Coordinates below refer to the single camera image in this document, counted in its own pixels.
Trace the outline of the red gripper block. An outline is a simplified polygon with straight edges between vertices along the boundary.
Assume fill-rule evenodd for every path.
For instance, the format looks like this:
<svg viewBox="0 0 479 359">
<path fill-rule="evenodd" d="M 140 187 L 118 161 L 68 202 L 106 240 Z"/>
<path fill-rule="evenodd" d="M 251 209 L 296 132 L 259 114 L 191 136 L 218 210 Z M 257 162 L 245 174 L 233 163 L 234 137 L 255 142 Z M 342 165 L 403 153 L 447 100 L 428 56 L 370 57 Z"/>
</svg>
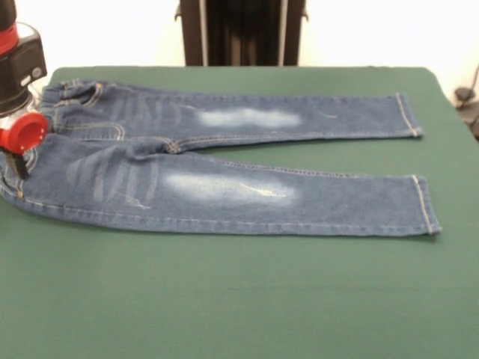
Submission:
<svg viewBox="0 0 479 359">
<path fill-rule="evenodd" d="M 29 112 L 1 120 L 1 147 L 8 166 L 19 179 L 29 173 L 23 153 L 38 146 L 46 137 L 47 119 L 38 112 Z"/>
</svg>

